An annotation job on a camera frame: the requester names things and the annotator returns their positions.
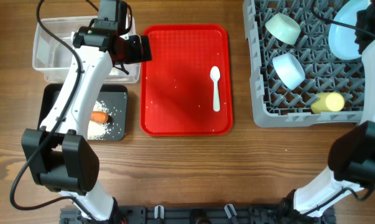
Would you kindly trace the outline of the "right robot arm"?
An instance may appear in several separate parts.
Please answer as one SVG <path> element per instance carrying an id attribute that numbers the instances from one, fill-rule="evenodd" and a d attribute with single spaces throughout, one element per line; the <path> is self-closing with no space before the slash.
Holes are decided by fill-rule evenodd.
<path id="1" fill-rule="evenodd" d="M 279 219 L 309 222 L 348 195 L 365 201 L 375 191 L 375 1 L 358 11 L 352 28 L 365 71 L 360 124 L 333 143 L 328 165 L 318 176 L 282 199 Z"/>

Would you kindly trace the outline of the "white rice pile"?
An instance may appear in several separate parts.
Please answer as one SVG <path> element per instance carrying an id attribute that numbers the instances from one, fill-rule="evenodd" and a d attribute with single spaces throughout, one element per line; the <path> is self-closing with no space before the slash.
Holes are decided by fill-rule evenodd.
<path id="1" fill-rule="evenodd" d="M 107 123 L 95 123 L 90 120 L 88 125 L 88 139 L 104 141 L 109 138 L 110 140 L 116 139 L 116 135 L 120 135 L 122 128 L 116 121 L 118 110 L 116 107 L 108 107 L 104 101 L 96 101 L 93 111 L 103 111 L 108 115 Z"/>

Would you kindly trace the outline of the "light blue plate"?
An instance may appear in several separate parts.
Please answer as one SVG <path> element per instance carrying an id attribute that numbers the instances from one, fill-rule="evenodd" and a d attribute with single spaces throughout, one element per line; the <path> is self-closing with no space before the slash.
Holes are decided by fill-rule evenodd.
<path id="1" fill-rule="evenodd" d="M 357 12 L 365 10 L 370 5 L 370 0 L 350 0 L 337 13 L 335 22 L 355 26 Z M 341 60 L 354 60 L 360 58 L 359 45 L 355 43 L 356 36 L 353 29 L 332 24 L 328 34 L 328 43 L 332 54 Z"/>

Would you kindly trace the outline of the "mint green bowl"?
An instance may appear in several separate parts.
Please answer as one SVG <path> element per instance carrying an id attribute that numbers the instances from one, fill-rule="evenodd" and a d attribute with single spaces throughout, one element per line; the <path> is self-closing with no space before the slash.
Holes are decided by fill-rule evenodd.
<path id="1" fill-rule="evenodd" d="M 277 40 L 289 45 L 294 45 L 301 33 L 299 24 L 281 13 L 272 16 L 265 23 L 265 27 Z"/>

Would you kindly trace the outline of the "light blue small bowl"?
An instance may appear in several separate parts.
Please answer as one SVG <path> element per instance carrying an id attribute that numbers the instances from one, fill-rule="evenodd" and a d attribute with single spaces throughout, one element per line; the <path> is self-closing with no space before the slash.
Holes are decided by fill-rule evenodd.
<path id="1" fill-rule="evenodd" d="M 290 53 L 274 57 L 272 64 L 280 80 L 290 90 L 296 89 L 305 80 L 303 67 Z"/>

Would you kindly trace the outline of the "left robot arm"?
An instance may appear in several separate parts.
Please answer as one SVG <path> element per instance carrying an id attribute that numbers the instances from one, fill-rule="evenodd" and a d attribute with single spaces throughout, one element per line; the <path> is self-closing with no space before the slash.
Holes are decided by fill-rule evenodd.
<path id="1" fill-rule="evenodd" d="M 37 185 L 72 201 L 88 223 L 124 223 L 115 198 L 98 182 L 100 162 L 87 141 L 98 94 L 113 68 L 150 61 L 149 38 L 129 35 L 132 9 L 124 1 L 101 1 L 98 17 L 83 26 L 68 46 L 72 64 L 48 115 L 26 129 L 22 148 Z"/>

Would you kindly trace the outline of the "orange carrot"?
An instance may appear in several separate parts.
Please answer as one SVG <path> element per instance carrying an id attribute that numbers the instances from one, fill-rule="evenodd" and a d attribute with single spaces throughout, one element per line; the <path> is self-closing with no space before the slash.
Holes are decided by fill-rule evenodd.
<path id="1" fill-rule="evenodd" d="M 91 113 L 90 120 L 95 123 L 107 123 L 108 122 L 108 115 L 103 111 L 93 111 Z"/>

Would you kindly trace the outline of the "yellow cup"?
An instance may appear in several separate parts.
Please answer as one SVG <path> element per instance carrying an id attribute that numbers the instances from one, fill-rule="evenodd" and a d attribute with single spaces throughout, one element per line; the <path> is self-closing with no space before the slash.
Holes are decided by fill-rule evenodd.
<path id="1" fill-rule="evenodd" d="M 337 92 L 317 93 L 316 97 L 317 100 L 310 106 L 315 114 L 341 111 L 345 106 L 345 99 Z"/>

